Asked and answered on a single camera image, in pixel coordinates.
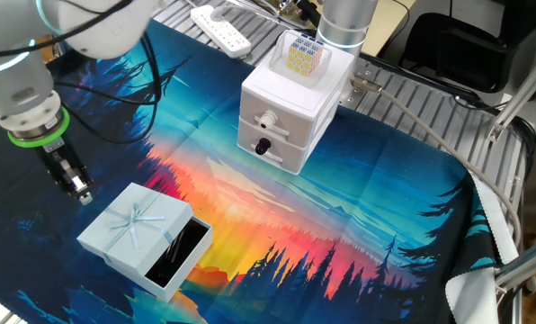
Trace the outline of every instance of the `metal grid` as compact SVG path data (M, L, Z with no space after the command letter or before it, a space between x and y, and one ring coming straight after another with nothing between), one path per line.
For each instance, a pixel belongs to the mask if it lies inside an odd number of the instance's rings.
M225 1L193 2L196 5L218 6ZM164 8L154 12L154 19L217 49L212 40L192 22L191 9L192 7L184 0L165 0ZM231 10L225 14L225 18L252 43L252 51L244 59L244 62L251 65L258 64L275 44L278 36L287 29L276 21L248 11ZM490 179L496 181L496 184L505 190L505 194L511 197L514 208L518 208L526 161L522 141L515 132L505 131L498 142L491 145L486 141L487 129L493 120L490 115L461 108L453 102L450 94L376 67L360 58L357 72L373 78L374 82L417 113L445 140L454 145L461 155L480 168ZM434 139L428 138L424 130L399 109L393 107L386 98L371 93L361 94L358 97L355 94L351 95L350 89L348 90L343 99L353 103L344 102L343 105L352 106L359 113L385 122L439 149Z

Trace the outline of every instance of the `black knob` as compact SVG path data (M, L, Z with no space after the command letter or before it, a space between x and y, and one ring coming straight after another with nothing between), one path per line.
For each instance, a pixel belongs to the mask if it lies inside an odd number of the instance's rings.
M270 140L262 138L258 141L258 145L256 145L256 154L264 155L271 147L272 143L270 142Z

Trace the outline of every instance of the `light blue gift box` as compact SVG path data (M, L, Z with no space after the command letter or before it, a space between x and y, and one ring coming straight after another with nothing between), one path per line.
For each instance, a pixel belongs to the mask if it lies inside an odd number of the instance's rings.
M190 221L208 229L169 283L162 287L146 277ZM189 203L138 184L130 184L77 238L156 297L169 301L212 244L212 227L193 216Z

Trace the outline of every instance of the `gift box lid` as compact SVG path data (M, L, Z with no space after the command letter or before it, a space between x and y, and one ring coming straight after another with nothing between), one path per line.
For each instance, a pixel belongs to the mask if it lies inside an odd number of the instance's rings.
M77 239L110 266L143 276L192 216L189 203L130 184Z

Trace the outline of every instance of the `green ring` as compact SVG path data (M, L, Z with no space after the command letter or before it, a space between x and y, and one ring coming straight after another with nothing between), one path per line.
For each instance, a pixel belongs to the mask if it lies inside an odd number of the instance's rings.
M64 109L64 107L62 107L61 109L62 109L62 114L64 116L62 125L60 126L60 128L58 128L57 130L54 130L54 132L52 132L49 136L45 137L44 139L22 141L14 137L13 134L10 133L10 131L8 132L8 139L10 139L10 141L17 147L21 147L25 149L39 148L39 147L48 145L51 142L59 139L60 136L62 136L62 134L64 134L64 132L67 130L68 125L70 124L70 115L68 114L67 110Z

